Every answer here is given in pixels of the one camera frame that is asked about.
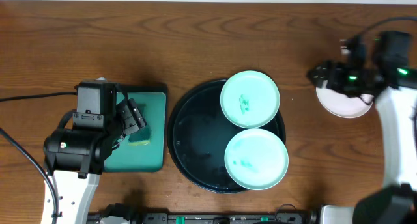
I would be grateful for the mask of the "green scrubbing sponge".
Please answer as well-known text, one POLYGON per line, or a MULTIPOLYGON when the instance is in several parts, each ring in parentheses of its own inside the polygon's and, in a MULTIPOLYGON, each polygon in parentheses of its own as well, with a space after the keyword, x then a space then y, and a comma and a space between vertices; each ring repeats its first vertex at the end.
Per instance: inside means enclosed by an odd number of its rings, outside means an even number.
POLYGON ((132 146, 148 145, 151 143, 151 127, 146 125, 137 132, 131 134, 128 144, 132 146))

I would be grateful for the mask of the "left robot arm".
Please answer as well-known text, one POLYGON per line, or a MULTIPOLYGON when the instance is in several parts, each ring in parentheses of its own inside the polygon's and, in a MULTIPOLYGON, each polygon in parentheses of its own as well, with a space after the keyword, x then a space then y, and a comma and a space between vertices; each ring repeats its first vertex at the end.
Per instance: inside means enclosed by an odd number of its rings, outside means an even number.
POLYGON ((122 85, 82 81, 78 104, 44 142, 48 179, 42 223, 86 223, 104 162, 128 135, 146 126, 122 85))

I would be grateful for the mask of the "white plate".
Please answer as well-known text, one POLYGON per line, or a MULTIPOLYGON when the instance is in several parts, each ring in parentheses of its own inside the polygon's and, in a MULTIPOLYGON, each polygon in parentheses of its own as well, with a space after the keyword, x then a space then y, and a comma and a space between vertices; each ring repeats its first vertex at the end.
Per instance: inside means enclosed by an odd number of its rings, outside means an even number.
POLYGON ((373 104, 373 96, 362 94, 361 97, 349 98, 343 94, 326 88, 316 88, 321 105, 331 114, 352 119, 366 114, 373 104))

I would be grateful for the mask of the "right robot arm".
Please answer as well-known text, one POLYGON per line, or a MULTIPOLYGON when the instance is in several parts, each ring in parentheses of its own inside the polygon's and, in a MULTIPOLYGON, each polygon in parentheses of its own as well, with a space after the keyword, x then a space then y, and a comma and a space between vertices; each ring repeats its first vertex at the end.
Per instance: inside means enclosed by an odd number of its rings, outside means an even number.
POLYGON ((409 68, 412 37, 399 31, 378 35, 373 69, 365 69, 366 49, 359 35, 346 42, 344 63, 324 61, 307 72, 315 87, 348 98, 373 96, 384 149, 381 190, 354 207, 325 205, 318 223, 416 222, 416 70, 409 68))

